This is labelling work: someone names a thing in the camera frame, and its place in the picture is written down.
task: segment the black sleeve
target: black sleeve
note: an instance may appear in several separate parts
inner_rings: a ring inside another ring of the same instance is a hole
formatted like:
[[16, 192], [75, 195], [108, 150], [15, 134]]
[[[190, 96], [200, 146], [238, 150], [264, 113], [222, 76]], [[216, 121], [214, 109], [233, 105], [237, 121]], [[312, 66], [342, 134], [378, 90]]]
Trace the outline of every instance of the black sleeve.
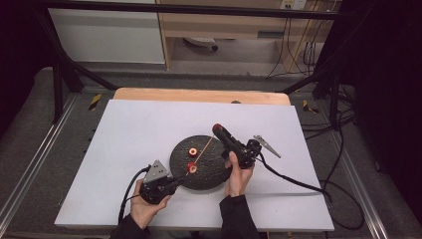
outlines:
[[245, 195], [226, 197], [220, 202], [223, 239], [260, 239]]
[[129, 214], [111, 231], [110, 239], [146, 239], [148, 236], [147, 228], [140, 229]]

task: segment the white tabletop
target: white tabletop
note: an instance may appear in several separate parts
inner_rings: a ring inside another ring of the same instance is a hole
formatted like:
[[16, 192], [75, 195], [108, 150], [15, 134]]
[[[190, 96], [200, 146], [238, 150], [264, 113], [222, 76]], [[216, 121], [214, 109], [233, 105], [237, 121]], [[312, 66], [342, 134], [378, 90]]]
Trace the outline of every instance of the white tabletop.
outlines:
[[[156, 159], [169, 169], [169, 157], [178, 142], [192, 135], [212, 135], [217, 122], [244, 143], [260, 134], [282, 155], [277, 158], [263, 148], [267, 164], [280, 174], [319, 187], [294, 107], [111, 100], [55, 224], [115, 226], [133, 176]], [[179, 187], [149, 226], [220, 228], [223, 186], [208, 191]], [[261, 231], [333, 230], [320, 193], [284, 181], [259, 161], [246, 197]], [[127, 203], [125, 215], [129, 208]]]

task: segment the gray floor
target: gray floor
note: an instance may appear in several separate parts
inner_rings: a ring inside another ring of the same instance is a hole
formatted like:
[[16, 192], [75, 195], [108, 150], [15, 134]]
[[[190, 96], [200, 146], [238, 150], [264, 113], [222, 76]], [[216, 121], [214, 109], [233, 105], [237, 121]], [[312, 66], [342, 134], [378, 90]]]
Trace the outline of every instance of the gray floor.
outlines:
[[[219, 50], [210, 52], [207, 49], [190, 46], [182, 40], [176, 42], [173, 68], [169, 71], [163, 69], [162, 66], [146, 68], [132, 65], [129, 66], [130, 70], [119, 65], [113, 65], [114, 68], [107, 70], [104, 65], [93, 64], [91, 67], [101, 71], [99, 75], [119, 86], [143, 88], [272, 92], [283, 89], [304, 77], [303, 74], [296, 74], [265, 79], [278, 58], [274, 43], [239, 40], [221, 40], [217, 43], [219, 43]], [[283, 71], [282, 66], [279, 66], [275, 73]], [[100, 235], [106, 238], [108, 235], [109, 230], [69, 230], [54, 225], [54, 220], [60, 210], [59, 203], [66, 197], [84, 158], [84, 150], [90, 144], [89, 138], [94, 135], [93, 129], [97, 127], [101, 119], [107, 100], [112, 97], [112, 92], [97, 88], [93, 82], [85, 80], [85, 83], [87, 90], [78, 96], [68, 122], [9, 224], [7, 237], [14, 234], [21, 238], [65, 238], [65, 235], [72, 235], [73, 238], [87, 238], [87, 235], [92, 235], [92, 238]], [[315, 103], [312, 95], [309, 94], [313, 87], [310, 84], [291, 95], [292, 104], [297, 107], [301, 123], [325, 122], [321, 114], [303, 111], [303, 100], [310, 101], [310, 104]], [[96, 91], [104, 92], [104, 94], [96, 110], [90, 112], [88, 107]], [[36, 85], [31, 96], [0, 139], [0, 173], [4, 178], [0, 182], [0, 205], [6, 203], [51, 127], [52, 93], [51, 73], [41, 72], [36, 78]], [[422, 238], [420, 224], [403, 201], [390, 177], [375, 171], [370, 150], [367, 148], [359, 126], [348, 124], [343, 129], [348, 152], [388, 235], [391, 238]], [[332, 137], [326, 133], [312, 138], [308, 140], [308, 146], [318, 178], [325, 178], [338, 153], [333, 145]], [[351, 192], [341, 164], [332, 180]], [[332, 188], [328, 190], [334, 198], [333, 208], [330, 209], [331, 215], [347, 225], [355, 225], [358, 222], [356, 207], [343, 193]], [[321, 233], [293, 233], [293, 236], [324, 238]], [[366, 225], [355, 231], [335, 225], [335, 231], [329, 232], [328, 236], [329, 238], [371, 238], [371, 233]], [[156, 235], [155, 238], [173, 237], [167, 234], [166, 236]], [[293, 237], [287, 233], [271, 233], [271, 238]]]

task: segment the white cabinet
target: white cabinet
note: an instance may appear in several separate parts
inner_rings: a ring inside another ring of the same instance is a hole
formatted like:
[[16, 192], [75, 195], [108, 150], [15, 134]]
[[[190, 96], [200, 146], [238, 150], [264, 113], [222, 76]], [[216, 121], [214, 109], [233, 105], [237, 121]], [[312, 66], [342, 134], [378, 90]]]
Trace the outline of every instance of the white cabinet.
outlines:
[[75, 61], [164, 64], [156, 13], [50, 9], [50, 14], [63, 48]]

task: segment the human hand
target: human hand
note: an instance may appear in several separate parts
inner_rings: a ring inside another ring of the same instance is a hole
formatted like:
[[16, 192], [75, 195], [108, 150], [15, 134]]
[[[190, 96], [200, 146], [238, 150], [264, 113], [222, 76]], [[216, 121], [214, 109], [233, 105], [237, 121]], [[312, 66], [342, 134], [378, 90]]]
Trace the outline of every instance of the human hand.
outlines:
[[232, 173], [230, 174], [229, 181], [226, 184], [225, 195], [231, 197], [240, 196], [245, 194], [246, 186], [248, 185], [249, 179], [252, 177], [255, 164], [250, 168], [241, 169], [239, 166], [239, 159], [236, 153], [230, 151], [230, 161], [226, 164], [226, 167], [233, 166]]
[[140, 179], [136, 182], [133, 192], [133, 196], [135, 197], [130, 199], [130, 216], [141, 229], [144, 229], [152, 221], [152, 218], [154, 218], [157, 212], [167, 206], [170, 196], [167, 195], [164, 197], [157, 205], [147, 203], [141, 196], [136, 196], [139, 195], [142, 181], [143, 179]]

